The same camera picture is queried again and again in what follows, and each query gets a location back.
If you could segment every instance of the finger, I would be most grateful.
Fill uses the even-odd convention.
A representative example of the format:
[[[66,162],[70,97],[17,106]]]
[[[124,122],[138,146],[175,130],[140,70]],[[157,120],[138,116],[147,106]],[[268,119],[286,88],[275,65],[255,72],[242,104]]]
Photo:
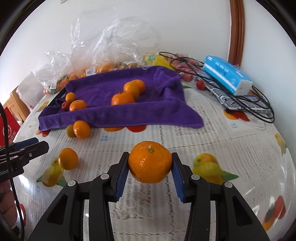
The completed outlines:
[[[10,190],[10,181],[0,183],[0,193],[8,192]]]
[[[14,204],[15,204],[15,198],[13,196],[12,191],[9,191],[5,193],[4,197],[0,201],[0,211],[4,213]]]
[[[3,216],[6,220],[6,222],[9,224],[10,227],[13,227],[16,220],[17,220],[17,208],[16,205],[13,204],[8,210],[6,210],[5,213],[3,213]]]

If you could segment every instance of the purple cloth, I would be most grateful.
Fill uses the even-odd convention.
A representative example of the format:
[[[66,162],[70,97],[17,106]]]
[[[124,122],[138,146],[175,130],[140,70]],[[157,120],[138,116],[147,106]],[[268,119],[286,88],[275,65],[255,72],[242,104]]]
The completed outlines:
[[[146,85],[136,103],[111,106],[112,96],[134,79],[141,79]],[[185,102],[180,77],[165,67],[123,69],[87,76],[70,81],[66,91],[74,92],[76,100],[84,100],[88,108],[66,112],[61,109],[65,97],[57,99],[55,106],[46,107],[39,115],[40,131],[67,127],[77,120],[86,121],[92,127],[204,126],[198,113]]]

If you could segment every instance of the black wire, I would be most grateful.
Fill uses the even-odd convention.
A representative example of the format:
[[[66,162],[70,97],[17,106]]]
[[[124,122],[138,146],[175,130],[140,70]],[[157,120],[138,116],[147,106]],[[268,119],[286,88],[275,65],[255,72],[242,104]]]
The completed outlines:
[[[259,120],[262,120],[266,123],[274,123],[275,119],[274,119],[274,111],[272,109],[272,107],[270,106],[270,103],[269,103],[269,100],[267,99],[267,97],[259,90],[257,89],[255,86],[252,86],[253,90],[251,90],[251,93],[254,94],[254,96],[257,98],[257,100],[250,100],[248,99],[247,97],[245,96],[234,96],[232,93],[230,93],[228,91],[228,89],[222,85],[219,81],[215,80],[214,78],[210,79],[210,78],[207,78],[207,77],[204,77],[204,76],[201,76],[200,74],[198,74],[195,69],[199,69],[200,71],[204,72],[203,69],[201,69],[200,67],[202,67],[202,65],[204,63],[200,62],[199,60],[196,60],[196,59],[193,59],[191,57],[179,57],[178,55],[176,54],[172,54],[172,53],[169,53],[169,52],[160,52],[159,55],[161,56],[164,56],[168,59],[171,59],[170,61],[170,66],[175,69],[177,72],[179,73],[185,73],[185,74],[190,74],[190,75],[193,75],[193,76],[197,76],[199,78],[201,78],[204,82],[206,82],[207,84],[209,84],[210,86],[214,87],[214,88],[217,88],[217,89],[220,89],[222,90],[223,92],[225,92],[225,94],[233,101],[235,102],[239,107],[241,107],[242,110],[250,113],[251,115],[253,115],[254,117],[258,118]],[[194,65],[190,62],[187,61],[187,59],[193,59],[195,61],[198,61],[199,63],[201,63],[200,65]],[[188,68],[190,68],[194,73],[192,72],[187,72],[185,70],[182,70],[182,69],[178,69],[176,68],[175,66],[172,65],[172,63],[174,61],[180,61],[182,63],[185,63],[187,65]],[[260,107],[262,109],[265,109],[265,110],[270,110],[271,111],[271,117],[268,117],[268,116],[265,116],[265,115],[262,115],[260,114],[259,112],[256,112],[255,110],[251,109],[249,106],[247,106],[244,102],[242,101],[245,101],[245,102],[249,102],[249,103],[252,103],[253,105],[257,106],[257,107]],[[259,104],[259,102],[263,102],[267,107],[264,107],[262,105]]]
[[[18,211],[19,216],[20,216],[20,227],[21,227],[20,239],[21,239],[21,241],[23,241],[24,237],[25,237],[24,221],[22,219],[22,212],[21,212],[21,209],[20,209],[20,203],[19,203],[18,198],[17,198],[17,193],[15,191],[15,184],[13,182],[13,177],[12,177],[12,169],[11,169],[10,157],[9,157],[9,149],[8,149],[8,146],[9,146],[9,143],[8,143],[8,123],[7,123],[7,118],[6,118],[4,108],[3,108],[1,103],[0,103],[0,115],[2,117],[3,126],[4,126],[3,130],[4,130],[5,155],[6,155],[6,165],[7,165],[7,170],[8,170],[8,176],[9,176],[13,196],[15,198],[17,211]]]

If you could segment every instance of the silver screw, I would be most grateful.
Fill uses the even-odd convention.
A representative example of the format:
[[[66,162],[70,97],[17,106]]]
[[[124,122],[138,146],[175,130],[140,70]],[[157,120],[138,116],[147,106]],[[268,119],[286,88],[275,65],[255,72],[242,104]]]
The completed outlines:
[[[231,182],[225,182],[224,185],[227,187],[227,188],[232,188],[232,183]]]
[[[109,175],[107,173],[104,173],[101,175],[101,179],[106,180],[109,178]]]
[[[191,178],[192,178],[193,180],[199,180],[199,179],[200,179],[200,176],[197,175],[197,174],[193,174],[193,175],[191,176]]]
[[[75,180],[70,180],[69,182],[68,182],[68,186],[69,187],[72,187],[72,186],[74,186],[75,185]]]

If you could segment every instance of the red paper with white logo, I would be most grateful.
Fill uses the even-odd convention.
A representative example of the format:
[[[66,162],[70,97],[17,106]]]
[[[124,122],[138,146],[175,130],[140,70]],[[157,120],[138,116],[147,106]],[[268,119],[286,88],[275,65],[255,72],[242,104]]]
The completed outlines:
[[[5,114],[8,123],[8,142],[10,144],[13,142],[18,130],[20,129],[20,125],[7,107],[5,108]],[[0,146],[4,146],[4,126],[2,117],[0,117]]]

